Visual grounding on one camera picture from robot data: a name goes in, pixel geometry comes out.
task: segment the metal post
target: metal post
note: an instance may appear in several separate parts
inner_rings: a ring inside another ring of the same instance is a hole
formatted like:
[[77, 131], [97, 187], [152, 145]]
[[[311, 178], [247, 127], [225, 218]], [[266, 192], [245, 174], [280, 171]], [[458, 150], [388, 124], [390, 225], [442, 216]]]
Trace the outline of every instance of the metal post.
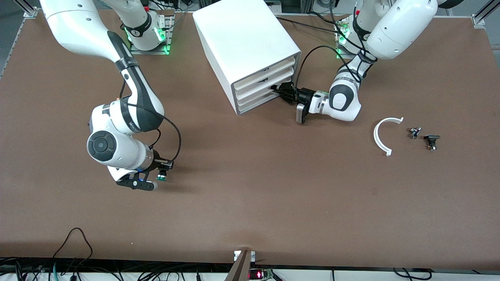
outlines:
[[12, 1], [16, 3], [24, 11], [25, 18], [34, 19], [37, 16], [38, 14], [37, 7], [31, 6], [30, 3], [28, 3], [26, 0], [12, 0]]
[[474, 24], [480, 25], [484, 19], [491, 15], [500, 6], [500, 0], [491, 0], [482, 7], [476, 14], [472, 15]]
[[224, 281], [248, 281], [250, 263], [252, 262], [252, 251], [243, 250], [238, 259], [232, 265]]

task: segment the robotic arm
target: robotic arm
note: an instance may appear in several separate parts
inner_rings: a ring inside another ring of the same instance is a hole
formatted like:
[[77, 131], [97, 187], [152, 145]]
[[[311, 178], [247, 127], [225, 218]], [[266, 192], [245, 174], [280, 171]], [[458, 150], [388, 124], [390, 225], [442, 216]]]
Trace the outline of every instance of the robotic arm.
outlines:
[[[122, 6], [108, 3], [120, 11], [118, 14], [131, 34], [137, 31], [136, 46], [154, 48], [161, 42], [154, 34], [151, 16], [139, 2], [123, 1]], [[156, 130], [165, 114], [139, 63], [120, 36], [103, 25], [92, 0], [40, 0], [40, 4], [59, 44], [76, 54], [111, 60], [132, 92], [94, 108], [89, 122], [88, 154], [108, 167], [118, 185], [147, 191], [156, 189], [156, 182], [147, 181], [149, 172], [159, 169], [159, 175], [165, 178], [174, 162], [161, 158], [155, 150], [132, 137]]]
[[275, 92], [289, 103], [298, 103], [299, 123], [306, 121], [308, 113], [353, 121], [361, 110], [358, 89], [370, 67], [378, 59], [392, 60], [404, 52], [429, 25], [438, 6], [449, 9], [462, 1], [397, 0], [389, 8], [387, 0], [363, 0], [359, 14], [351, 15], [347, 28], [341, 30], [347, 39], [344, 47], [356, 55], [339, 68], [330, 90], [294, 89], [291, 83], [284, 83]]

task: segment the brown table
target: brown table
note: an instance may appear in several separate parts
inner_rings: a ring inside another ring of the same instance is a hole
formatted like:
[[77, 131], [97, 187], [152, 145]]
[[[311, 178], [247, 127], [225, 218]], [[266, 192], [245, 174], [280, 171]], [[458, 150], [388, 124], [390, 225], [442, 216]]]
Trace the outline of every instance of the brown table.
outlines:
[[[113, 12], [101, 15], [120, 31]], [[304, 55], [334, 43], [283, 25]], [[436, 18], [405, 53], [378, 62], [350, 123], [297, 124], [280, 99], [236, 116], [191, 14], [170, 55], [137, 59], [183, 137], [155, 192], [116, 185], [86, 151], [92, 109], [120, 90], [114, 64], [63, 49], [41, 14], [26, 21], [0, 80], [0, 256], [51, 257], [81, 227], [99, 259], [231, 262], [250, 248], [266, 264], [500, 270], [500, 72], [470, 19]], [[299, 86], [327, 90], [339, 66], [317, 50]], [[390, 157], [373, 140], [386, 117], [404, 117], [380, 129]], [[442, 136], [437, 151], [407, 137], [415, 126]], [[167, 157], [177, 136], [161, 129], [156, 149]], [[87, 251], [75, 234], [60, 257]]]

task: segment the white box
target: white box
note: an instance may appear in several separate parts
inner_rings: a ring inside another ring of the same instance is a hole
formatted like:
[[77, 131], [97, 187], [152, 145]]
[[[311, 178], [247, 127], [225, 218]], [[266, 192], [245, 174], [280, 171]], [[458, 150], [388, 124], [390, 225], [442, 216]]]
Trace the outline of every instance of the white box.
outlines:
[[193, 18], [237, 115], [276, 98], [270, 87], [295, 77], [301, 50], [263, 0], [221, 0]]

